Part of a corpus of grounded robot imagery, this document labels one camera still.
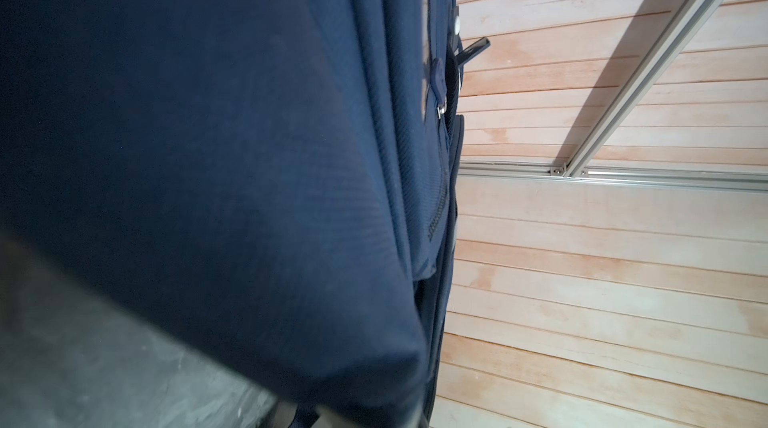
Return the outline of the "navy blue student backpack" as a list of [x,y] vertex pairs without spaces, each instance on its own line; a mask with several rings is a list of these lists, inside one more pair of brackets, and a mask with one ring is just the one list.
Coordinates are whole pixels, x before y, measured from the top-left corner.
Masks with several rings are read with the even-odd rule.
[[425,427],[457,0],[1,0],[1,229],[293,402]]

